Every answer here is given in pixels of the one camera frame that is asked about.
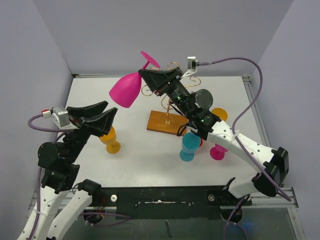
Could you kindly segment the teal wine glass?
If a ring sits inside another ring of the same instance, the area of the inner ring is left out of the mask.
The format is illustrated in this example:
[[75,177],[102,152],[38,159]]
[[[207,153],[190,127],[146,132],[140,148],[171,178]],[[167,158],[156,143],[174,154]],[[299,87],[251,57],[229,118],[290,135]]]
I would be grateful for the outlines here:
[[179,157],[184,162],[190,162],[195,157],[195,152],[198,150],[200,137],[192,132],[186,133],[181,142],[181,151]]

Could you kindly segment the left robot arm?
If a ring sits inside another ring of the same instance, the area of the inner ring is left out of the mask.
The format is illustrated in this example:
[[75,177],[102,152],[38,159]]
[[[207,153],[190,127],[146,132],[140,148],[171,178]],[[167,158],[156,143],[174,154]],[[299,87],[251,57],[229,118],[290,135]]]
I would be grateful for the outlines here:
[[104,100],[84,107],[53,107],[28,121],[28,126],[36,130],[33,120],[51,118],[60,135],[56,141],[45,142],[38,148],[38,166],[44,173],[38,173],[36,203],[18,239],[61,240],[88,205],[100,203],[101,185],[86,179],[59,211],[80,170],[75,161],[90,136],[102,137],[112,129],[118,109],[106,109],[107,105]]

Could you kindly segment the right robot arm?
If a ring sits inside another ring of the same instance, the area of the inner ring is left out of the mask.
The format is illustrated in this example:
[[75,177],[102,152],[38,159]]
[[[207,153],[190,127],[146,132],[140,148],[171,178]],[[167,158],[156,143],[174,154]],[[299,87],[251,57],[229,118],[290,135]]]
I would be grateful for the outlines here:
[[240,198],[260,192],[268,197],[289,196],[281,189],[289,172],[288,152],[258,143],[229,126],[210,111],[214,98],[207,89],[190,92],[182,84],[182,70],[140,69],[147,87],[156,96],[167,95],[178,112],[187,118],[186,128],[201,139],[217,144],[248,163],[254,172],[248,177],[231,178],[222,192],[223,200],[230,205]]

